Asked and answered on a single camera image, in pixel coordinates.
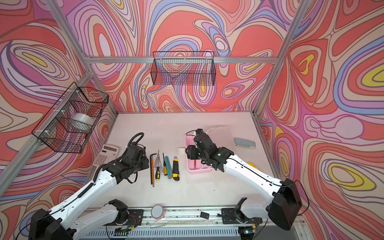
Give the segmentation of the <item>black hex key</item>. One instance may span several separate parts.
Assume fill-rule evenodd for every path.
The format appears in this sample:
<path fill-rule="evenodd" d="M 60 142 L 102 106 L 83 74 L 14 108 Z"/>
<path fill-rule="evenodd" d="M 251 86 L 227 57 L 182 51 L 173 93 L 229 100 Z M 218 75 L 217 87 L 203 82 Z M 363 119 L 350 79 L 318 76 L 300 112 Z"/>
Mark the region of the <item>black hex key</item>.
<path fill-rule="evenodd" d="M 151 185 L 153 186 L 153 188 L 155 187 L 155 173 L 154 173 L 155 165 L 154 165 L 154 162 L 155 162 L 155 158 L 157 155 L 158 154 L 151 154 L 150 155 Z"/>

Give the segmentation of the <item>orange hex key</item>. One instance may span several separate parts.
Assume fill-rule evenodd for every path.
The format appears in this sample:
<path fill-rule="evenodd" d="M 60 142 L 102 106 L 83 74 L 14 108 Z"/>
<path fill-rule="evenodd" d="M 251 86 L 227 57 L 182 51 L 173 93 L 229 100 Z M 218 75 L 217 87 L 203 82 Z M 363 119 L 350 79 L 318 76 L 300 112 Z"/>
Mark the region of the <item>orange hex key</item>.
<path fill-rule="evenodd" d="M 155 187 L 155 175 L 154 175 L 154 160 L 153 156 L 151 157 L 151 181 L 152 181 L 152 186 L 153 188 Z"/>

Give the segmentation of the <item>pink plastic tool box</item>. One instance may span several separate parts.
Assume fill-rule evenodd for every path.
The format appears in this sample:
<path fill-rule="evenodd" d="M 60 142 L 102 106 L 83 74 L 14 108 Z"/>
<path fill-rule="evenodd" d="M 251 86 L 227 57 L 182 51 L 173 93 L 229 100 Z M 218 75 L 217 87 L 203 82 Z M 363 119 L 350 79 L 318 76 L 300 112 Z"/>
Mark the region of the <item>pink plastic tool box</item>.
<path fill-rule="evenodd" d="M 185 136 L 186 147 L 193 146 L 197 148 L 194 142 L 194 136 Z M 187 170 L 190 174 L 205 174 L 212 171 L 212 168 L 203 165 L 201 160 L 192 160 L 190 157 L 187 157 Z"/>

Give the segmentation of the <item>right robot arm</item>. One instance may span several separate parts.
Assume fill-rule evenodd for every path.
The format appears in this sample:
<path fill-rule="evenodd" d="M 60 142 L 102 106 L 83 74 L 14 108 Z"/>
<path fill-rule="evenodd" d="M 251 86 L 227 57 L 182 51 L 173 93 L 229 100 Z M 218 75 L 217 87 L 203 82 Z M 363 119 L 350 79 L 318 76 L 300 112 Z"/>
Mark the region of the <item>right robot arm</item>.
<path fill-rule="evenodd" d="M 253 168 L 233 151 L 218 148 L 204 130 L 194 130 L 194 144 L 187 146 L 186 154 L 190 160 L 200 160 L 216 171 L 232 175 L 256 190 L 265 204 L 246 204 L 247 199 L 240 200 L 238 212 L 248 219 L 268 218 L 276 226 L 289 231 L 303 206 L 301 196 L 294 181 L 284 181 L 271 177 Z"/>

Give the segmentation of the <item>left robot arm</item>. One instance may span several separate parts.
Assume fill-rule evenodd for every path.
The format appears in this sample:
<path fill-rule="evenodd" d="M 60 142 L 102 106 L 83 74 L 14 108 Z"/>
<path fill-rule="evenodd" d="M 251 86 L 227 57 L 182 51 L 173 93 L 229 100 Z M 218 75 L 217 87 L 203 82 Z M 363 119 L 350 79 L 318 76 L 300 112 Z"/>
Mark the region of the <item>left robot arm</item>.
<path fill-rule="evenodd" d="M 93 179 L 67 200 L 50 210 L 40 209 L 32 218 L 30 240 L 79 240 L 93 230 L 107 225 L 125 225 L 132 217 L 123 202 L 114 199 L 99 210 L 81 214 L 99 197 L 126 180 L 149 168 L 146 147 L 136 142 L 129 144 L 124 153 L 109 163 L 100 165 Z"/>

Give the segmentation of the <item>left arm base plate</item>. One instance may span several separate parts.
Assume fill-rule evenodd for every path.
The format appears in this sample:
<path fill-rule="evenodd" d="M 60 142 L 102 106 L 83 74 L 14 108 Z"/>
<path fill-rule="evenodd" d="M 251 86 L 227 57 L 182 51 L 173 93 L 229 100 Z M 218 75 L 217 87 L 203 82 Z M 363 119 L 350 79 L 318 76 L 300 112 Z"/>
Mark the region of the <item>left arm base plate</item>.
<path fill-rule="evenodd" d="M 125 213 L 118 213 L 117 219 L 106 226 L 137 227 L 142 224 L 144 209 L 128 209 Z"/>

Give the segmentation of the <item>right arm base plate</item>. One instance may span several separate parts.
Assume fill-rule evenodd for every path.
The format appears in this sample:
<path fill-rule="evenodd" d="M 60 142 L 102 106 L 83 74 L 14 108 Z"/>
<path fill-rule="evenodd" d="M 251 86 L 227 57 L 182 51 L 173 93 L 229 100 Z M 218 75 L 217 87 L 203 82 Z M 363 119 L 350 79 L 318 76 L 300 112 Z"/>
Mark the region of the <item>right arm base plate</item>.
<path fill-rule="evenodd" d="M 223 224 L 225 225 L 234 225 L 234 224 L 252 224 L 260 225 L 263 223 L 262 218 L 248 218 L 240 210 L 235 210 L 234 208 L 222 208 L 221 213 L 218 214 L 218 217 L 222 219 Z"/>

